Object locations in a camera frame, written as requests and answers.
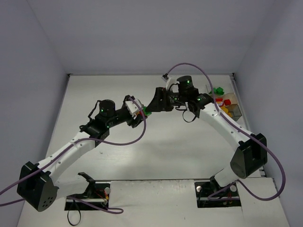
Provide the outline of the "green square lego brick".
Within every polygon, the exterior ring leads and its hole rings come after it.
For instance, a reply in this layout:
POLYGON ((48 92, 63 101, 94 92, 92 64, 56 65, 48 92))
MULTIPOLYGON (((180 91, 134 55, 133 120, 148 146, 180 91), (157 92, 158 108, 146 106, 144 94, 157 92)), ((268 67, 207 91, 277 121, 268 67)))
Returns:
POLYGON ((222 87, 217 87, 217 95, 218 96, 223 96, 224 95, 224 89, 222 87))

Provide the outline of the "yellow round printed lego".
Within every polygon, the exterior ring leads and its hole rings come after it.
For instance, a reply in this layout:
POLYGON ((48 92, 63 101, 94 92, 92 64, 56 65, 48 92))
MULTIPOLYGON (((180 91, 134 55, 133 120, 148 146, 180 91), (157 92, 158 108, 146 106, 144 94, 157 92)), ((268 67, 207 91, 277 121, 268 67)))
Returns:
POLYGON ((221 106, 220 107, 226 114, 229 113, 229 110, 225 107, 225 106, 221 106))

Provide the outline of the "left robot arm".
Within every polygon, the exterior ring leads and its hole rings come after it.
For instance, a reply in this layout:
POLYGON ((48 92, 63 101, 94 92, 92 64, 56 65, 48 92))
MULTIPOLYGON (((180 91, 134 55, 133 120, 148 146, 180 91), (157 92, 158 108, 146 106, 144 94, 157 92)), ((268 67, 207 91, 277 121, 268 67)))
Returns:
POLYGON ((146 121, 143 104, 129 95, 125 96, 120 109, 116 109, 112 100, 97 100, 88 118, 80 131, 51 156, 22 166, 17 193, 38 212, 48 209, 60 197, 88 190, 93 181, 86 173, 78 173, 71 185, 59 182, 59 177, 84 154, 107 143, 105 139, 111 128, 122 123, 135 128, 146 121))

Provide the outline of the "green arch lego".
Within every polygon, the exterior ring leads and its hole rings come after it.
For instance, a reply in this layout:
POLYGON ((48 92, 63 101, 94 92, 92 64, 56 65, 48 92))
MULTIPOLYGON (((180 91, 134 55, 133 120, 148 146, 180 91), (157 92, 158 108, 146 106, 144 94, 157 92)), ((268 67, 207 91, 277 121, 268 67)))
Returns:
POLYGON ((147 118, 148 116, 150 116, 152 113, 146 110, 146 106, 143 107, 143 113, 145 115, 145 117, 147 118))

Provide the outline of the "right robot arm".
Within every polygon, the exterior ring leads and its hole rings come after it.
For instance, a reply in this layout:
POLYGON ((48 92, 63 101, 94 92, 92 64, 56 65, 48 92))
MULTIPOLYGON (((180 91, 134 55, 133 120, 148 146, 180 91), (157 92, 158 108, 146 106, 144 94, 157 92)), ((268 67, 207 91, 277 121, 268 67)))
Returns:
POLYGON ((173 79, 162 77, 165 87, 157 87, 146 111, 170 112, 174 107, 184 106, 212 126, 233 148, 234 155, 229 164, 210 179, 214 185, 223 188, 238 179, 245 179, 267 163, 267 140, 261 133, 254 135, 242 129, 221 108, 215 107, 215 99, 207 93, 200 93, 193 85, 191 76, 173 79))

